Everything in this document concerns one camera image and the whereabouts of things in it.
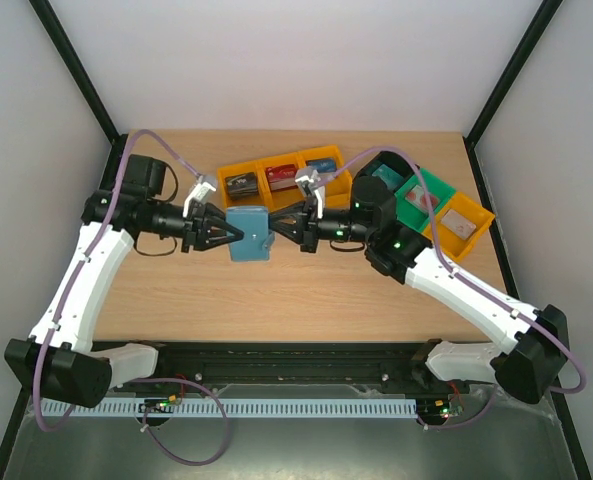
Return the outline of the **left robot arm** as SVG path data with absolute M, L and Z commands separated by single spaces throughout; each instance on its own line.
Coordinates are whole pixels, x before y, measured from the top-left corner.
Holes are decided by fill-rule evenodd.
M 75 253 L 47 311 L 27 339 L 10 340 L 4 352 L 21 385 L 38 397 L 93 408 L 109 389 L 154 373 L 154 346 L 92 349 L 107 293 L 141 234 L 171 238 L 184 253 L 243 238 L 208 202 L 218 188 L 211 175 L 198 176 L 183 204 L 161 200 L 170 170 L 152 157 L 132 155 L 109 187 L 86 200 Z

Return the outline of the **blue card holder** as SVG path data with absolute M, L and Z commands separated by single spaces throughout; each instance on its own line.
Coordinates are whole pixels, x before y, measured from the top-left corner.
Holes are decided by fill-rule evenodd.
M 226 221 L 243 233 L 241 240 L 229 244 L 233 262 L 270 259 L 275 233 L 269 226 L 269 210 L 264 206 L 237 206 L 226 210 Z

